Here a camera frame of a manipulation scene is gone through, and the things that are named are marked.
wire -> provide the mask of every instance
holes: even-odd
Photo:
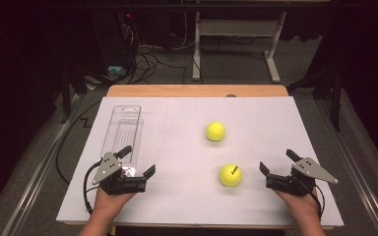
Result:
[[[185,43],[186,43],[186,37],[187,37],[187,34],[188,34],[188,22],[187,22],[186,12],[183,12],[183,16],[185,17],[185,39],[183,40],[182,45],[180,47],[178,47],[178,48],[175,48],[175,49],[181,49],[181,48],[183,48],[184,45],[185,45]]]
[[[185,75],[186,75],[187,67],[185,67],[185,66],[168,65],[168,64],[163,63],[160,60],[158,60],[158,58],[156,57],[156,54],[155,54],[155,48],[163,48],[163,47],[155,46],[154,44],[152,44],[152,45],[142,44],[141,43],[142,41],[139,38],[139,34],[140,33],[143,34],[145,37],[147,37],[151,41],[155,41],[155,40],[153,40],[152,38],[150,38],[143,31],[137,30],[137,27],[136,27],[136,25],[134,23],[134,20],[131,17],[131,15],[127,16],[127,17],[128,17],[128,19],[130,19],[132,27],[130,28],[130,27],[126,26],[126,25],[124,25],[124,27],[126,27],[127,30],[128,29],[129,30],[134,30],[133,37],[135,37],[137,39],[137,41],[138,41],[138,45],[137,45],[138,52],[133,57],[133,63],[132,63],[133,70],[132,70],[132,73],[130,72],[131,70],[127,70],[127,72],[129,72],[129,73],[127,75],[121,77],[121,78],[118,78],[117,80],[115,80],[115,82],[121,81],[121,80],[123,80],[125,78],[129,78],[128,82],[126,83],[127,85],[136,84],[136,83],[139,83],[139,82],[144,82],[146,84],[149,84],[146,81],[146,79],[148,79],[149,77],[151,77],[155,73],[155,71],[157,69],[157,65],[161,64],[163,66],[170,67],[170,68],[183,69],[182,84],[185,84],[184,80],[185,80]],[[181,43],[181,46],[179,48],[172,48],[174,50],[188,48],[188,47],[191,47],[195,43],[193,41],[189,45],[185,46],[185,43],[187,41],[187,16],[186,16],[186,13],[184,14],[184,17],[185,17],[185,38],[184,38],[184,40]],[[143,52],[143,50],[142,50],[143,48],[150,48],[150,50],[148,52]]]
[[[322,209],[321,209],[321,215],[322,215],[324,213],[324,209],[325,209],[325,197],[324,197],[324,193],[322,193],[322,190],[320,189],[320,187],[318,185],[315,185],[315,186],[317,187],[317,189],[321,193],[321,197],[322,197]]]
[[[69,129],[66,131],[65,135],[63,136],[63,140],[61,141],[61,144],[60,144],[60,147],[59,149],[57,150],[57,153],[56,153],[56,169],[57,169],[57,173],[59,174],[60,178],[67,184],[69,185],[70,184],[70,181],[67,180],[67,178],[61,173],[61,170],[60,170],[60,166],[59,166],[59,155],[60,155],[60,151],[61,151],[61,148],[63,147],[64,143],[66,142],[66,139],[67,137],[69,136],[70,134],[70,131],[72,130],[72,128],[75,126],[75,124],[82,118],[82,116],[88,112],[89,110],[91,110],[94,106],[96,106],[97,104],[99,104],[100,101],[97,101],[95,102],[94,104],[92,104],[91,106],[89,106],[85,111],[83,111],[77,118],[76,120],[72,123],[72,125],[69,127]]]
[[[195,41],[191,42],[189,45],[187,46],[183,46],[183,47],[177,47],[177,48],[171,48],[171,50],[180,50],[180,49],[185,49],[185,48],[189,48],[191,46],[193,46],[195,44]]]
[[[91,172],[97,168],[98,166],[100,166],[100,163],[102,162],[102,159],[100,161],[98,161],[97,163],[95,163],[93,166],[91,166],[91,168],[89,168],[89,170],[86,172],[85,174],[85,180],[84,180],[84,201],[85,201],[85,207],[86,207],[86,211],[89,213],[89,214],[92,214],[92,206],[91,206],[91,203],[89,203],[88,201],[88,195],[87,195],[87,187],[88,187],[88,178],[89,178],[89,175],[91,174]]]
[[[322,209],[321,209],[321,203],[319,202],[318,198],[314,195],[314,193],[312,193],[312,191],[309,192],[309,195],[312,197],[312,199],[315,200],[315,202],[317,203],[318,205],[318,216],[319,218],[321,219],[322,217]]]
[[[132,30],[130,27],[128,27],[127,25],[123,24],[123,23],[121,24],[121,26],[125,27],[125,29],[127,30],[127,31],[125,32],[125,36],[124,36],[124,39],[125,39],[125,40],[127,40],[128,31],[131,32],[131,35],[130,35],[130,44],[128,45],[128,48],[130,48],[131,45],[133,45],[133,41],[134,41],[134,33],[133,33],[133,30]]]
[[[97,189],[97,188],[99,188],[99,186],[96,186],[96,187],[90,188],[90,189],[86,190],[86,193],[88,193],[88,192],[90,192],[90,191],[92,191],[92,190],[94,190],[94,189]]]

yellow tennis ball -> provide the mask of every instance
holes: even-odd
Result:
[[[220,169],[220,181],[228,187],[237,186],[241,182],[241,179],[242,172],[236,164],[226,164]]]
[[[211,141],[220,141],[225,136],[225,126],[218,121],[212,122],[207,127],[207,137]]]

person's hand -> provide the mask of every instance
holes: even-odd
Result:
[[[97,188],[94,211],[79,235],[105,236],[112,220],[135,195],[135,193],[108,195],[103,189]]]
[[[318,205],[310,195],[298,197],[281,191],[274,191],[287,204],[289,212],[293,216],[302,236],[325,235],[318,215]]]

white paper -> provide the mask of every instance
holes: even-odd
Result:
[[[286,205],[260,172],[288,175],[288,148],[318,162],[292,97],[105,97],[57,220],[85,222],[82,186],[99,159],[112,108],[140,105],[144,117],[136,176],[153,164],[146,193],[137,194],[115,218],[125,224],[285,227],[293,225]],[[226,135],[211,142],[205,131],[221,121]],[[233,162],[243,172],[237,187],[225,187],[220,168]],[[318,181],[326,207],[323,226],[344,225],[327,183]],[[95,191],[88,193],[91,203]]]

transparent box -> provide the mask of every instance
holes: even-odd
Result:
[[[107,152],[116,153],[127,146],[131,146],[133,150],[119,161],[122,162],[122,168],[126,175],[133,177],[137,168],[142,133],[141,106],[115,106],[100,156],[104,156]]]

